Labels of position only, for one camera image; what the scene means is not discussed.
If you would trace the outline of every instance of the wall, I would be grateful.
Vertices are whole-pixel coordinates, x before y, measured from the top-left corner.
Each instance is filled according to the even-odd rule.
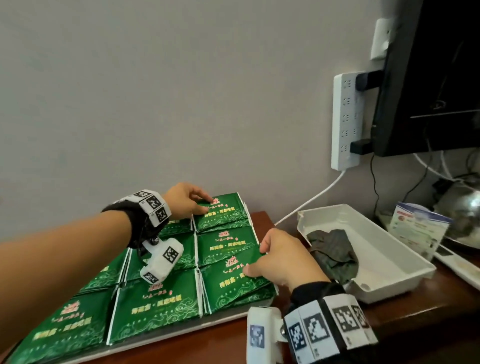
[[[368,61],[374,24],[394,5],[3,4],[0,238],[178,181],[239,191],[252,211],[280,219],[338,175],[330,169],[333,77],[380,67]],[[374,162],[384,207],[423,172],[412,156]],[[429,193],[425,182],[412,201]],[[371,214],[368,158],[311,207],[337,203]],[[291,218],[285,227],[294,225]]]

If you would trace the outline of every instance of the stack of green packets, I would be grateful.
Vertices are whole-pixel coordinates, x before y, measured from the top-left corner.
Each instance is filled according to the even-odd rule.
[[[33,330],[8,364],[55,361],[216,311],[271,299],[276,288],[242,268],[260,256],[248,210],[238,193],[215,197],[210,212],[171,221],[159,238],[184,252],[167,279],[149,284],[140,269],[150,254],[126,249],[63,307]]]

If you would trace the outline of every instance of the hand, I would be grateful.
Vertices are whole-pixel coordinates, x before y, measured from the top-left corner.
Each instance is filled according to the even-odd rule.
[[[305,283],[330,281],[300,240],[282,230],[270,229],[260,244],[260,252],[268,254],[243,267],[246,276],[263,276],[288,286],[290,292]]]
[[[166,194],[163,195],[165,202],[172,216],[171,220],[181,220],[183,218],[190,218],[192,214],[202,215],[208,212],[208,207],[200,206],[197,201],[206,200],[213,202],[212,197],[191,183],[180,182],[170,188]]]

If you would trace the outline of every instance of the white plastic bin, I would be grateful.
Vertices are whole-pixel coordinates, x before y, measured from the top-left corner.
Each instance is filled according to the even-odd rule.
[[[345,288],[358,300],[373,303],[411,291],[436,267],[349,205],[298,212],[297,229],[305,238],[315,230],[346,231],[359,259],[359,272]]]

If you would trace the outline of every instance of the white power strip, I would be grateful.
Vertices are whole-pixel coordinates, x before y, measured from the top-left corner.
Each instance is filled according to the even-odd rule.
[[[355,89],[362,72],[342,73],[333,81],[332,168],[346,170],[360,164],[360,155],[350,153],[350,143],[361,139],[363,94]]]

